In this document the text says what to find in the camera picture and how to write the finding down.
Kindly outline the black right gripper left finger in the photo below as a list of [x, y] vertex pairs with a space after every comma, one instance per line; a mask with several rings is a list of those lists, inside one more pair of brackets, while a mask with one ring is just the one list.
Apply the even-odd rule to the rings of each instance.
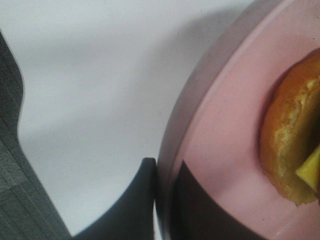
[[94, 223], [74, 240], [153, 240], [156, 160], [146, 157], [131, 183]]

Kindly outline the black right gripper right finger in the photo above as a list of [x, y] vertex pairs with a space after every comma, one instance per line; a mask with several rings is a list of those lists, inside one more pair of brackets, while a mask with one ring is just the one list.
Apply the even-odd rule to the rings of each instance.
[[182, 163], [172, 192], [171, 239], [264, 240], [221, 208]]

